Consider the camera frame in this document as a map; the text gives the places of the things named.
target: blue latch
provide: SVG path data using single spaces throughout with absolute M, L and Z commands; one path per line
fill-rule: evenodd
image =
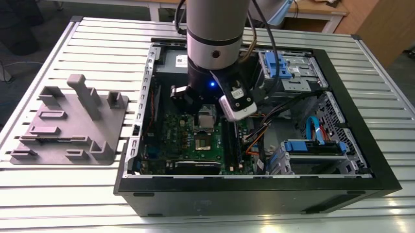
M 346 153 L 347 152 L 347 146 L 346 146 L 344 142 L 339 142 L 339 147 L 340 147 L 342 153 Z
M 292 75 L 287 70 L 287 61 L 280 54 L 278 54 L 279 61 L 279 78 L 280 79 L 291 79 Z M 266 63 L 270 69 L 270 76 L 274 77 L 276 74 L 276 62 L 274 52 L 266 52 Z
M 286 151 L 308 151 L 304 141 L 284 142 Z

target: green circuit board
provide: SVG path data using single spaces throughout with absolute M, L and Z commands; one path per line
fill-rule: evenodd
M 167 158 L 187 160 L 223 160 L 222 125 L 215 126 L 212 132 L 203 134 L 210 140 L 210 149 L 196 150 L 198 134 L 194 128 L 192 115 L 166 114 L 163 121 L 163 154 Z
M 163 119 L 162 128 L 162 160 L 191 160 L 219 162 L 222 174 L 250 174 L 252 162 L 244 161 L 242 168 L 226 168 L 222 124 L 218 123 L 214 129 L 199 129 L 194 124 L 192 115 L 178 115 L 167 113 Z M 247 124 L 238 122 L 239 138 L 247 134 Z

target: white label sticker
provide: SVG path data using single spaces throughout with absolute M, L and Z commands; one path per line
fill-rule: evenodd
M 176 56 L 176 67 L 187 68 L 187 55 L 178 55 Z
M 242 98 L 244 96 L 244 91 L 240 88 L 234 90 L 234 91 L 231 91 L 231 93 L 232 93 L 232 96 L 234 96 L 235 99 L 239 99 L 239 98 Z
M 290 72 L 300 72 L 299 68 L 296 67 L 288 67 Z
M 264 169 L 264 163 L 262 162 L 260 159 L 258 160 L 256 165 L 259 166 L 262 170 Z

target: orange wire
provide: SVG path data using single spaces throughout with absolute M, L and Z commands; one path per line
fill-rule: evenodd
M 260 135 L 256 137 L 255 141 L 252 142 L 252 144 L 250 145 L 248 149 L 246 150 L 246 154 L 250 153 L 250 150 L 254 146 L 254 144 L 258 142 L 258 140 L 260 139 L 260 137 L 263 136 L 263 134 L 266 133 L 267 129 L 264 129 L 264 131 L 260 133 Z

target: aluminum table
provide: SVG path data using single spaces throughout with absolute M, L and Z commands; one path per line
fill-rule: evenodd
M 152 37 L 178 38 L 171 23 L 73 17 L 0 133 L 0 230 L 51 232 L 411 232 L 415 229 L 415 110 L 360 40 L 350 35 L 274 31 L 278 46 L 324 49 L 354 98 L 403 190 L 330 213 L 280 216 L 140 218 L 112 194 L 120 150 L 131 135 Z M 252 39 L 244 32 L 244 43 Z M 258 43 L 270 44 L 258 30 Z M 65 93 L 83 73 L 99 94 L 129 97 L 116 162 L 111 166 L 13 165 L 45 85 Z

